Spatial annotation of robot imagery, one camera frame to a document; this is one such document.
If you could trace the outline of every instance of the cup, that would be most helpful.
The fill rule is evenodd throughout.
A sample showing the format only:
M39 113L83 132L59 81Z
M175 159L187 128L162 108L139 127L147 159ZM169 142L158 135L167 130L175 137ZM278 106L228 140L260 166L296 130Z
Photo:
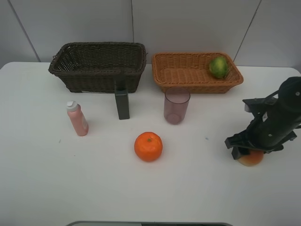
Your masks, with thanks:
M170 124L176 125L185 118L190 93L182 87L171 87L165 92L164 118Z

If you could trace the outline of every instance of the plastic bottle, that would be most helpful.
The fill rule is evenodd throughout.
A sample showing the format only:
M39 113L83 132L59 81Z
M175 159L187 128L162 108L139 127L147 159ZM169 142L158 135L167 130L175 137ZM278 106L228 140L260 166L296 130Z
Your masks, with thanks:
M72 122L75 132L79 136L84 136L88 133L89 126L84 117L81 107L76 101L67 102L67 114Z

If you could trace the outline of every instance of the white table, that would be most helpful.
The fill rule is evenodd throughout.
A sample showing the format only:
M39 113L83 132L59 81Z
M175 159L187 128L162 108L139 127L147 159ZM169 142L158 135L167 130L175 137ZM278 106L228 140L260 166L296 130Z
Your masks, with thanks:
M164 120L164 95L150 65L123 121L113 94L71 93L48 66L10 63L0 70L0 225L300 225L301 137L253 168L234 161L224 144L253 118L242 99L267 96L300 76L296 70L239 67L243 84L227 94L192 95L185 120L173 126ZM82 105L90 126L85 137L72 128L69 100ZM134 153L145 131L163 140L163 154L152 163Z

